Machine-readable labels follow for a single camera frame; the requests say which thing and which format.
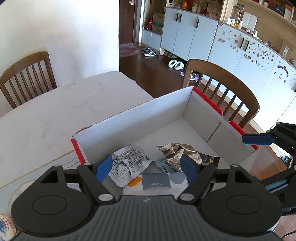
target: door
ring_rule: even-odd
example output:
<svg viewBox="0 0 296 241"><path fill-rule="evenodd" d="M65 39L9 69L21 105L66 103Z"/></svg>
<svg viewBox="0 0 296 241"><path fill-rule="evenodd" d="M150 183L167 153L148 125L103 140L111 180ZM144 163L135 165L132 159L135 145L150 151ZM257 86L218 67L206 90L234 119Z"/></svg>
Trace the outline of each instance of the door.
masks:
<svg viewBox="0 0 296 241"><path fill-rule="evenodd" d="M294 104L295 109L289 107L296 96L295 88L296 70L278 56L265 85L257 95L260 110L254 117L254 121L262 130L271 129L278 119L281 119L281 122L296 124L296 105Z"/></svg>
<svg viewBox="0 0 296 241"><path fill-rule="evenodd" d="M277 54L249 36L233 74L257 96L276 58Z"/></svg>
<svg viewBox="0 0 296 241"><path fill-rule="evenodd" d="M119 44L134 42L136 1L119 0Z"/></svg>
<svg viewBox="0 0 296 241"><path fill-rule="evenodd" d="M163 35L161 39L161 47L167 51L173 52L177 29L179 24L180 10L169 8L165 9L165 19L163 22Z"/></svg>
<svg viewBox="0 0 296 241"><path fill-rule="evenodd" d="M247 38L247 34L219 23L209 62L219 65L233 74L243 49L245 49Z"/></svg>
<svg viewBox="0 0 296 241"><path fill-rule="evenodd" d="M199 15L188 59L207 60L214 41L218 21Z"/></svg>
<svg viewBox="0 0 296 241"><path fill-rule="evenodd" d="M179 25L173 53L187 61L197 24L197 15L191 12L180 11L178 22Z"/></svg>

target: white wall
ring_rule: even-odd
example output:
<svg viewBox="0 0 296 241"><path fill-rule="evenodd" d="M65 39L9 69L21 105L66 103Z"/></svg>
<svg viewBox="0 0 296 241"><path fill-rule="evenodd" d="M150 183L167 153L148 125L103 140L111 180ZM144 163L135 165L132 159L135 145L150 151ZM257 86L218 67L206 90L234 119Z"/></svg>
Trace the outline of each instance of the white wall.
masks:
<svg viewBox="0 0 296 241"><path fill-rule="evenodd" d="M0 76L49 52L57 86L119 70L119 0L6 0L0 5ZM0 116L12 108L0 92Z"/></svg>

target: metal screw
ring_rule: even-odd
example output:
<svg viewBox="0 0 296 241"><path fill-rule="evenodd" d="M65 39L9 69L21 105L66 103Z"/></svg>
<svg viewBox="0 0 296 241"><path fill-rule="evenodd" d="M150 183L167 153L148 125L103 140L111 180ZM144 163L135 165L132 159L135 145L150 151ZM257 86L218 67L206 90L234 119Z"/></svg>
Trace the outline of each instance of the metal screw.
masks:
<svg viewBox="0 0 296 241"><path fill-rule="evenodd" d="M109 193L104 193L99 196L99 199L103 202L108 202L113 199L113 196Z"/></svg>
<svg viewBox="0 0 296 241"><path fill-rule="evenodd" d="M192 201L194 199L194 195L191 193L183 193L180 195L180 199L183 201Z"/></svg>

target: cabinet door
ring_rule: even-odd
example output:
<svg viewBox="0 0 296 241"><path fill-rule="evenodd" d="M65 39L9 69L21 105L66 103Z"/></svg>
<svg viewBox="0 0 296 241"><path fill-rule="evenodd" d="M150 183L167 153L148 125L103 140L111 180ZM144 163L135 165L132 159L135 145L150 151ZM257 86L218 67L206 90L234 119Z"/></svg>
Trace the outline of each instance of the cabinet door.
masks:
<svg viewBox="0 0 296 241"><path fill-rule="evenodd" d="M165 9L161 47L170 52L174 51L179 18L180 10L169 7Z"/></svg>
<svg viewBox="0 0 296 241"><path fill-rule="evenodd" d="M290 123L296 125L296 98L292 101L278 122Z"/></svg>
<svg viewBox="0 0 296 241"><path fill-rule="evenodd" d="M257 96L276 58L271 49L249 36L233 74Z"/></svg>
<svg viewBox="0 0 296 241"><path fill-rule="evenodd" d="M216 34L218 21L199 15L188 59L207 60Z"/></svg>
<svg viewBox="0 0 296 241"><path fill-rule="evenodd" d="M143 33L142 33L142 43L150 46L150 43L151 43L151 31L148 31L148 30L143 30Z"/></svg>
<svg viewBox="0 0 296 241"><path fill-rule="evenodd" d="M247 37L247 34L224 23L219 23L209 62L233 74L245 48Z"/></svg>
<svg viewBox="0 0 296 241"><path fill-rule="evenodd" d="M291 109L286 114L286 116L293 116L294 119L288 117L282 118L284 116L283 113L296 96L294 92L295 85L296 70L278 56L265 85L257 95L260 110L254 117L254 121L262 130L271 129L278 119L285 120L281 120L281 122L296 123L296 105L294 105L294 109Z"/></svg>
<svg viewBox="0 0 296 241"><path fill-rule="evenodd" d="M188 60L190 46L197 24L197 15L191 12L180 12L178 31L173 53Z"/></svg>

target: cabinet handle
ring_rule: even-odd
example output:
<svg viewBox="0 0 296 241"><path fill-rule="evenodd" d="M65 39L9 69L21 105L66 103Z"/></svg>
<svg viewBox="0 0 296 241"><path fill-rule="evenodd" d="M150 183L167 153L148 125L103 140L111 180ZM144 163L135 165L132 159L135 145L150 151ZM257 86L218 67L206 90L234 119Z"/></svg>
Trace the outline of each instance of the cabinet handle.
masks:
<svg viewBox="0 0 296 241"><path fill-rule="evenodd" d="M241 46L240 46L240 49L242 48L242 44L244 43L244 39L242 39L242 43L241 43Z"/></svg>
<svg viewBox="0 0 296 241"><path fill-rule="evenodd" d="M249 46L249 43L250 43L250 41L248 41L248 43L247 43L247 47L246 47L246 49L244 50L245 52L246 52L246 50L247 50L247 48L248 48L248 46Z"/></svg>

